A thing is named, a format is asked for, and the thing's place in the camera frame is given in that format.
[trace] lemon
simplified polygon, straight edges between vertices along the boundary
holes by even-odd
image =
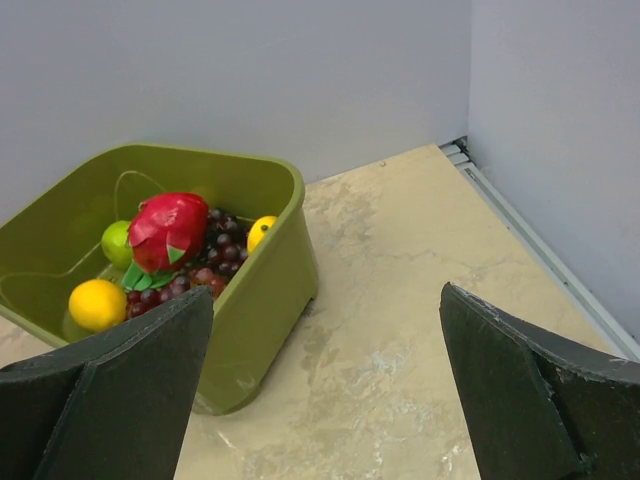
[[[102,332],[125,320],[127,296],[124,290],[108,280],[88,280],[71,292],[69,313],[81,327]]]
[[[126,220],[118,220],[112,223],[104,231],[100,240],[104,256],[120,270],[129,268],[133,258],[133,251],[129,246],[128,240],[129,225],[131,225],[131,222]]]
[[[262,241],[267,231],[276,223],[278,217],[274,217],[272,215],[259,218],[255,221],[255,223],[251,226],[251,230],[249,230],[249,236],[247,237],[247,251],[249,253],[253,252],[258,244]]]

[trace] yellow lemon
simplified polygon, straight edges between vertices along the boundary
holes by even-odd
[[[249,236],[247,237],[247,251],[249,253],[252,253],[256,249],[267,231],[273,226],[277,219],[278,217],[269,215],[255,221],[251,230],[249,230]]]
[[[71,292],[69,313],[81,327],[102,332],[125,320],[127,296],[108,280],[88,280]]]

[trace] beige tile floor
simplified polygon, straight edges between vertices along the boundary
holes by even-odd
[[[478,479],[440,330],[447,281],[606,350],[434,146],[309,185],[305,213],[318,299],[254,403],[192,414],[178,480]],[[46,349],[0,320],[0,364]]]

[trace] dragon fruit leaf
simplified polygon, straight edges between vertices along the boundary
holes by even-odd
[[[176,263],[184,256],[185,252],[186,250],[167,245],[167,257],[169,258],[169,263]]]
[[[120,281],[122,288],[125,290],[133,290],[144,274],[144,271],[136,262],[131,262],[129,264],[129,268]]]
[[[138,291],[146,290],[147,288],[151,287],[152,284],[153,284],[153,277],[145,273],[142,277],[140,277],[140,279],[138,280],[138,283],[136,283],[134,290],[138,290]]]
[[[149,288],[160,288],[168,284],[173,278],[173,272],[156,272],[152,275],[153,283]]]

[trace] green lime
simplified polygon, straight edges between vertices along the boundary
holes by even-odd
[[[118,220],[107,227],[102,234],[100,245],[104,256],[113,263],[114,267],[126,270],[131,264],[133,251],[129,246],[129,225],[131,222]]]

